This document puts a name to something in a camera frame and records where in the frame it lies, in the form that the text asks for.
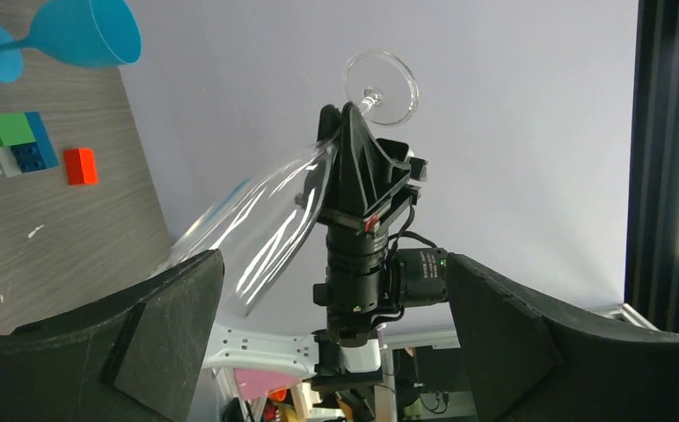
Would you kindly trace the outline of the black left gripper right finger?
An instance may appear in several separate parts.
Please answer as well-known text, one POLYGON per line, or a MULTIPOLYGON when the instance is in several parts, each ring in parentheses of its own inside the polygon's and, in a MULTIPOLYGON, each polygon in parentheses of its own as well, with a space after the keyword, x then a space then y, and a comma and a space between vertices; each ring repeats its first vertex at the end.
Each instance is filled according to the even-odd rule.
POLYGON ((679 333, 600 316, 449 254, 449 305, 482 421, 679 421, 679 333))

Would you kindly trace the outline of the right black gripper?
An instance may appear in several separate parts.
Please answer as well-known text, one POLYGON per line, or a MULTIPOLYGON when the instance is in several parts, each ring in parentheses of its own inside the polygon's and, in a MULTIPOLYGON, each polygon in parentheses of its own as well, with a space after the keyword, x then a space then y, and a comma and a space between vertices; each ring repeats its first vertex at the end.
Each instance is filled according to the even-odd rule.
POLYGON ((318 217, 326 227, 326 272, 377 273, 391 224, 420 197, 409 175, 410 146, 374 137, 351 102, 320 110, 317 143, 337 149, 318 217))

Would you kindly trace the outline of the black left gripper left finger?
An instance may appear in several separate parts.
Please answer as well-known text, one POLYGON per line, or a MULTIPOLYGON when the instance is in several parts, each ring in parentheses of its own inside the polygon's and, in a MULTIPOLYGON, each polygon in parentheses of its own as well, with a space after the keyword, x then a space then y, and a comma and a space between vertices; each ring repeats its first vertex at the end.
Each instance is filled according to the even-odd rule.
POLYGON ((184 421, 223 289, 219 251, 0 336, 0 421, 184 421))

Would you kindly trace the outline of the clear wine glass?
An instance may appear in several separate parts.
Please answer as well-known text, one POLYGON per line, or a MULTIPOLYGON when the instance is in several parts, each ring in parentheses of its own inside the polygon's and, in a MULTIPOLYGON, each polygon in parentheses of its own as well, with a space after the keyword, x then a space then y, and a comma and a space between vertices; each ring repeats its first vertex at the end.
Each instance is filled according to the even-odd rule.
MULTIPOLYGON (((369 123, 395 127, 416 112, 420 90, 397 56, 369 50, 343 75, 348 101, 369 123)), ((162 272, 207 250, 225 264, 226 302, 245 317, 281 276, 318 222, 337 149, 317 142, 238 185, 212 205, 172 246, 162 272)))

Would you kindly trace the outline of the blue plastic wine glass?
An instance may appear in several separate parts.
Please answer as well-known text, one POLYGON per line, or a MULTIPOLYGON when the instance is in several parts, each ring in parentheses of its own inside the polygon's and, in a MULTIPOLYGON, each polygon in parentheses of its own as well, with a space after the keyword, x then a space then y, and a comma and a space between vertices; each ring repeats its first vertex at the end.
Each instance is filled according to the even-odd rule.
POLYGON ((139 61, 142 35, 126 1, 54 0, 37 10, 20 40, 0 25, 0 83, 20 79, 27 48, 76 67, 118 67, 139 61))

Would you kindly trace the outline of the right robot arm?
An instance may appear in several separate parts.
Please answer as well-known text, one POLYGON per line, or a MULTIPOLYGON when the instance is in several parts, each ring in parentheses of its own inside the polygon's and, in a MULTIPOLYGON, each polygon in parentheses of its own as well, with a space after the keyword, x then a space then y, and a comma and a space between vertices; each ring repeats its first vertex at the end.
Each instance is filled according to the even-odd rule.
POLYGON ((326 278, 313 288, 326 336, 366 346, 414 306, 446 302, 482 421, 679 421, 679 334, 598 316, 462 254, 402 250, 389 223, 419 197, 426 162, 376 139, 358 108, 325 106, 308 160, 243 187, 208 247, 223 255, 228 308, 252 311, 316 224, 326 278))

